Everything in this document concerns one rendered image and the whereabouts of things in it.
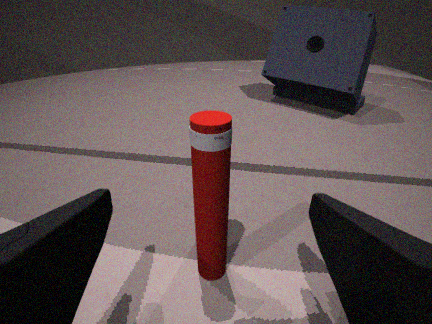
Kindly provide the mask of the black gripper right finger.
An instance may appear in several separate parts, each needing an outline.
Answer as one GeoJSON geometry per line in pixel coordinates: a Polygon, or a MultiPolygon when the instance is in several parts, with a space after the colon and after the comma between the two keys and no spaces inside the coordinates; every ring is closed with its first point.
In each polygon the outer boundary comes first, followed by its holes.
{"type": "Polygon", "coordinates": [[[323,193],[309,218],[349,324],[432,324],[432,243],[323,193]]]}

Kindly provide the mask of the red peg with white band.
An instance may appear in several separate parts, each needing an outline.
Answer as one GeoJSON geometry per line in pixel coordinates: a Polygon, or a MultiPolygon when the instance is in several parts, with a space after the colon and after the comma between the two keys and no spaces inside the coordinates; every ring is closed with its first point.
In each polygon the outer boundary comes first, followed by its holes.
{"type": "Polygon", "coordinates": [[[199,273],[216,281],[227,271],[232,115],[225,111],[189,115],[189,143],[199,273]]]}

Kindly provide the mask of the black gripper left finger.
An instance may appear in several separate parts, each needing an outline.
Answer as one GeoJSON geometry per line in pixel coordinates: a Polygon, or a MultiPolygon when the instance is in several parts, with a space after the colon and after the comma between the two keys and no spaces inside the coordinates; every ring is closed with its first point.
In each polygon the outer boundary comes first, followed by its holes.
{"type": "Polygon", "coordinates": [[[0,234],[0,324],[72,324],[112,215],[111,191],[0,234]]]}

